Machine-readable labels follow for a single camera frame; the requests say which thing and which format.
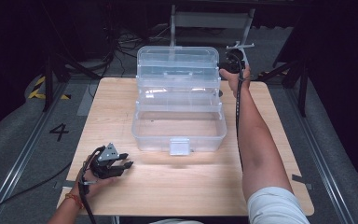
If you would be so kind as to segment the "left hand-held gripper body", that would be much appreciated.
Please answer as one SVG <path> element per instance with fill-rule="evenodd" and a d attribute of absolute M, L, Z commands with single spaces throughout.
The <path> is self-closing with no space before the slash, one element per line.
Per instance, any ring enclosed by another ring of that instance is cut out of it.
<path fill-rule="evenodd" d="M 100 179 L 119 176 L 119 171 L 113 167 L 113 163 L 119 159 L 119 154 L 112 143 L 98 147 L 96 154 L 91 159 L 89 168 Z"/>

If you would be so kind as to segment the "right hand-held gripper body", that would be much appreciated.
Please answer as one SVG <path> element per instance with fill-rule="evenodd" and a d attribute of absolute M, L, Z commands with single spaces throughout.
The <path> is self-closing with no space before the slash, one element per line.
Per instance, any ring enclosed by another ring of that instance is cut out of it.
<path fill-rule="evenodd" d="M 245 50 L 252 48 L 254 44 L 243 44 L 240 41 L 236 41 L 233 46 L 227 46 L 227 63 L 228 72 L 239 73 L 246 65 L 249 64 Z"/>

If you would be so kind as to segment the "clear plastic storage box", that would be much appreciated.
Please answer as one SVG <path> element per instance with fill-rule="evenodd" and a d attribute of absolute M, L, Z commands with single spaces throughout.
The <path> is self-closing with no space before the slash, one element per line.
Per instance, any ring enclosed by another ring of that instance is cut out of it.
<path fill-rule="evenodd" d="M 227 134 L 219 54 L 212 47 L 146 46 L 137 53 L 131 127 L 143 151 L 216 151 Z"/>

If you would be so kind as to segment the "person's right hand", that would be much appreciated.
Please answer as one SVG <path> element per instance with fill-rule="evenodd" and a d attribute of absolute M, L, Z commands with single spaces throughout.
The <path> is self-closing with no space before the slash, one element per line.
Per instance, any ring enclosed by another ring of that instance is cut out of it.
<path fill-rule="evenodd" d="M 251 69 L 249 65 L 246 65 L 242 70 L 243 80 L 240 80 L 240 74 L 230 73 L 223 68 L 219 70 L 219 74 L 228 81 L 228 86 L 232 90 L 234 96 L 237 96 L 238 91 L 241 93 L 250 92 Z"/>

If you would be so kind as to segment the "person's left hand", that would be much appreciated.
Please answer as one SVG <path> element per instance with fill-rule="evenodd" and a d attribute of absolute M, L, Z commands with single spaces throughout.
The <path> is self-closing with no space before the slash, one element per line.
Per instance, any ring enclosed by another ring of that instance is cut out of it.
<path fill-rule="evenodd" d="M 88 199 L 100 193 L 105 187 L 112 186 L 118 181 L 117 177 L 110 177 L 106 179 L 97 178 L 89 168 L 87 168 L 86 171 L 83 171 L 83 168 L 80 168 L 76 182 L 70 190 L 72 194 L 79 196 L 78 181 L 82 179 L 89 182 L 89 185 L 87 185 L 88 189 L 85 193 Z"/>

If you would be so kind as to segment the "grey tape strip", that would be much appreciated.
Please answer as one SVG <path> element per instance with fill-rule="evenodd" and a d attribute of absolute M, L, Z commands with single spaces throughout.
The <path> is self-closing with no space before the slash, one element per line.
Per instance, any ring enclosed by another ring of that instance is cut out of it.
<path fill-rule="evenodd" d="M 298 183 L 303 184 L 303 185 L 306 187 L 306 189 L 313 190 L 312 184 L 306 182 L 305 179 L 304 179 L 302 176 L 300 176 L 300 175 L 294 175 L 294 174 L 292 174 L 292 180 L 293 180 L 293 181 L 296 181 L 296 182 L 298 182 Z"/>
<path fill-rule="evenodd" d="M 75 182 L 71 180 L 64 180 L 62 182 L 56 181 L 53 185 L 53 188 L 55 189 L 62 189 L 62 188 L 72 188 L 74 186 Z"/>

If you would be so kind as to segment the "grey metal stand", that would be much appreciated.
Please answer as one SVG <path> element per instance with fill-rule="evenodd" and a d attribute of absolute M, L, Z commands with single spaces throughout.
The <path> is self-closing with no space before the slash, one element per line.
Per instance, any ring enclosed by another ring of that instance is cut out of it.
<path fill-rule="evenodd" d="M 254 8 L 251 8 L 246 13 L 185 12 L 178 11 L 176 5 L 172 5 L 170 18 L 170 46 L 176 46 L 177 27 L 242 29 L 242 37 L 239 41 L 243 44 L 247 44 L 246 40 L 252 26 L 254 14 Z"/>

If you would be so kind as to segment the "black tripod stand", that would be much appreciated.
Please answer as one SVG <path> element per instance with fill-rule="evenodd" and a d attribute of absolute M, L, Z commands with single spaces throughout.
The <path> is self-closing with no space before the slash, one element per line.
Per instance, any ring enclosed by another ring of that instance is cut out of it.
<path fill-rule="evenodd" d="M 71 61 L 64 56 L 57 53 L 49 53 L 45 61 L 45 106 L 43 111 L 47 112 L 53 105 L 54 93 L 53 93 L 53 77 L 56 77 L 59 82 L 68 82 L 71 76 L 69 75 L 68 69 L 65 67 L 69 64 L 75 70 L 81 74 L 86 75 L 94 80 L 99 80 L 102 77 L 98 76 L 88 68 L 84 67 L 80 63 Z"/>
<path fill-rule="evenodd" d="M 302 117 L 306 116 L 305 104 L 308 87 L 308 68 L 304 61 L 292 61 L 284 63 L 283 65 L 269 71 L 262 72 L 258 75 L 259 81 L 267 81 L 278 75 L 285 73 L 282 80 L 282 85 L 286 89 L 292 89 L 297 83 L 299 83 L 298 96 L 297 96 L 297 108 L 299 109 Z"/>

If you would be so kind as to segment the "person's white sleeve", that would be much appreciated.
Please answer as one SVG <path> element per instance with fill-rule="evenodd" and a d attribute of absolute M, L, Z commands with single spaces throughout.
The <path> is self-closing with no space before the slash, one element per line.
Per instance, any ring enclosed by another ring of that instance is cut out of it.
<path fill-rule="evenodd" d="M 257 190 L 247 207 L 250 224 L 310 224 L 295 194 L 284 188 Z"/>

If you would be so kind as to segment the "metal floor rail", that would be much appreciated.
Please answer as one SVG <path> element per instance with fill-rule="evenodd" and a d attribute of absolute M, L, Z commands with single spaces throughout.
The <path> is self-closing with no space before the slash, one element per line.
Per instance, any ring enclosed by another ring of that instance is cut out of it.
<path fill-rule="evenodd" d="M 336 210 L 338 219 L 341 224 L 354 224 L 354 219 L 351 212 L 342 197 L 341 191 L 338 188 L 337 181 L 333 177 L 330 168 L 324 158 L 319 144 L 310 128 L 310 125 L 306 118 L 304 118 L 298 109 L 297 98 L 295 92 L 292 89 L 285 89 L 286 96 L 290 102 L 292 108 L 295 110 L 296 118 L 300 124 L 302 131 L 304 132 L 307 141 L 310 145 L 310 154 L 314 160 L 315 166 L 324 184 L 324 188 L 329 196 L 329 199 Z"/>
<path fill-rule="evenodd" d="M 21 152 L 18 158 L 15 160 L 11 169 L 8 171 L 7 176 L 3 185 L 0 188 L 0 214 L 4 207 L 4 204 L 10 199 L 14 199 L 12 192 L 16 188 L 22 173 L 28 164 L 32 154 L 35 151 L 36 145 L 40 139 L 41 132 L 45 128 L 46 123 L 56 107 L 56 104 L 61 99 L 61 96 L 64 94 L 67 83 L 59 83 L 56 86 L 56 89 L 53 91 L 52 100 L 50 102 L 49 108 L 42 112 L 38 118 L 35 126 L 33 127 L 30 136 L 27 138 L 24 146 L 21 149 Z"/>

